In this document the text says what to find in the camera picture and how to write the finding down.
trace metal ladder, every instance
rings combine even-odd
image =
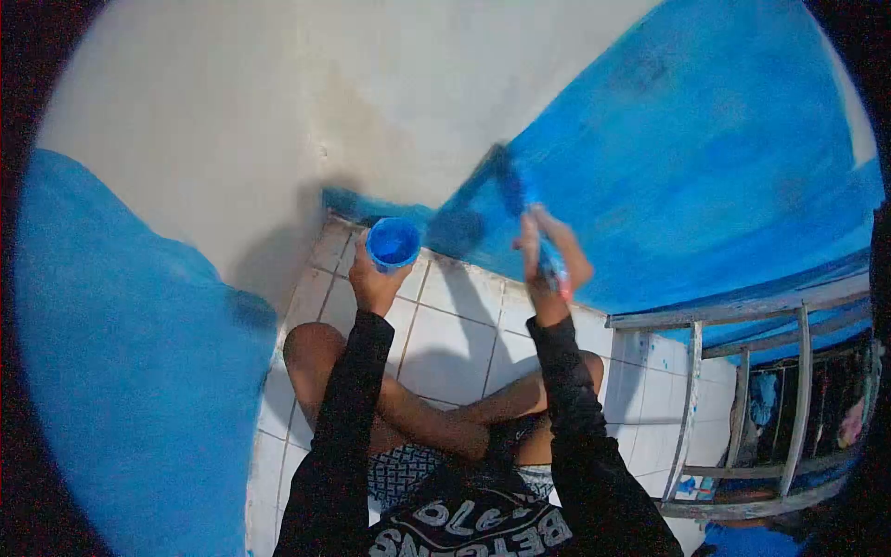
[[[801,454],[805,442],[805,431],[811,399],[811,378],[813,371],[813,351],[811,338],[834,332],[855,324],[869,315],[867,311],[846,311],[813,326],[808,321],[810,312],[843,306],[850,302],[869,297],[869,274],[859,271],[831,282],[799,287],[796,291],[778,296],[757,299],[752,289],[741,289],[727,294],[732,301],[704,303],[717,297],[693,300],[665,308],[656,308],[638,313],[610,315],[606,326],[621,332],[654,332],[672,329],[690,329],[688,355],[687,394],[681,431],[674,451],[674,460],[665,490],[657,507],[663,516],[675,518],[697,518],[711,520],[742,520],[773,516],[791,512],[819,503],[836,495],[844,486],[846,477],[825,483],[811,489],[799,489],[790,493],[793,479],[798,474],[809,471],[827,470],[854,456],[858,446],[827,457],[802,462]],[[797,331],[775,334],[762,339],[731,342],[719,346],[702,348],[702,327],[717,324],[758,321],[777,316],[792,316],[797,319]],[[749,355],[751,352],[798,344],[798,389],[796,415],[792,438],[786,462],[780,466],[758,466],[754,468],[734,468],[740,451],[742,431],[748,414]],[[883,348],[877,340],[871,345],[871,374],[879,380],[879,352]],[[736,406],[737,412],[731,424],[731,438],[726,465],[722,467],[687,466],[687,453],[690,449],[692,424],[696,419],[696,402],[699,398],[699,376],[703,358],[739,354],[740,366],[737,369]],[[674,494],[683,474],[711,478],[763,479],[780,478],[779,496],[754,503],[715,504],[704,501],[677,501]]]

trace paint brush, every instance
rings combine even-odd
[[[522,213],[528,213],[533,205],[537,203],[543,205],[535,188],[535,180],[526,165],[513,157],[508,147],[502,143],[496,143],[489,151],[508,212],[519,218]],[[572,293],[563,256],[547,233],[539,230],[538,234],[538,271],[547,281],[551,291],[559,292],[564,300],[569,301]]]

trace patterned shorts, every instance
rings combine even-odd
[[[368,457],[368,495],[380,503],[380,512],[401,504],[446,461],[435,448],[409,443]],[[519,466],[517,473],[540,499],[554,488],[551,465]]]

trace paint cup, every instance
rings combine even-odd
[[[365,249],[378,271],[390,274],[418,257],[421,233],[407,218],[382,218],[368,231]]]

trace white tile floor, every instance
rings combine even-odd
[[[292,327],[309,321],[349,334],[356,300],[345,276],[355,251],[355,226],[330,219],[300,278],[266,378],[248,483],[247,547],[272,554],[288,500],[290,478],[312,439],[295,404],[281,346]],[[523,285],[475,266],[421,251],[387,315],[396,329],[387,371],[432,405],[454,408],[491,394],[534,371],[535,346],[525,322],[532,315]],[[613,334],[606,316],[573,307],[579,347],[604,358],[601,402],[609,434],[629,470],[661,496],[680,429],[686,389],[686,347],[650,333]],[[715,465],[727,447],[735,367],[707,361],[694,425],[690,463]],[[553,501],[559,501],[553,494]],[[379,515],[370,501],[369,520]],[[672,522],[687,554],[699,545],[695,524]]]

